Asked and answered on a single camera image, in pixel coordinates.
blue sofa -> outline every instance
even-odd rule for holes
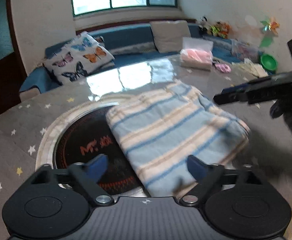
[[[199,34],[199,27],[197,24],[188,24],[191,36],[193,38],[202,38]],[[126,25],[121,27],[108,28],[98,30],[89,33],[91,36],[103,36],[105,39],[105,48],[112,53],[112,51],[118,48],[129,48],[136,44],[153,44],[153,34],[151,31],[150,24],[136,24]],[[45,57],[50,57],[54,52],[61,49],[68,41],[55,44],[51,47],[46,48]],[[231,55],[231,41],[223,40],[225,46],[214,45],[213,55],[214,57],[221,58],[228,62],[239,62],[239,59]],[[95,71],[92,74],[103,72],[112,68],[118,68],[124,65],[147,61],[159,57],[170,56],[177,54],[176,52],[170,53],[159,53],[158,51],[141,52],[141,53],[128,53],[114,55],[115,66],[109,68],[102,68]],[[19,93],[21,101],[27,100],[34,97],[37,94],[45,93],[54,88],[59,87],[57,79],[52,76],[45,67],[36,68],[24,81]]]

folded towel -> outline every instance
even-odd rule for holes
[[[224,165],[248,142],[243,121],[180,81],[134,96],[110,109],[106,118],[153,197],[180,197],[195,185],[187,170],[188,155]]]

table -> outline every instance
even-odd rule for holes
[[[0,240],[8,238],[2,221],[2,207],[14,191],[35,171],[38,146],[45,129],[61,114],[106,94],[138,94],[162,88],[174,79],[193,85],[212,97],[225,87],[252,79],[234,69],[229,74],[180,67],[171,56],[106,71],[38,95],[0,115]],[[283,118],[272,120],[272,102],[248,106],[246,103],[222,108],[241,118],[251,129],[249,146],[236,157],[235,165],[259,166],[292,207],[292,135]]]

pink butterfly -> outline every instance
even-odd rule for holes
[[[66,63],[73,61],[73,57],[70,54],[70,51],[66,53],[65,57],[62,57],[62,60],[56,61],[53,63],[54,66],[65,67]]]

white logo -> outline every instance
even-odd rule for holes
[[[152,201],[150,201],[149,199],[145,199],[145,200],[143,200],[143,201],[141,201],[142,203],[144,203],[144,204],[149,204],[150,202],[152,202]]]

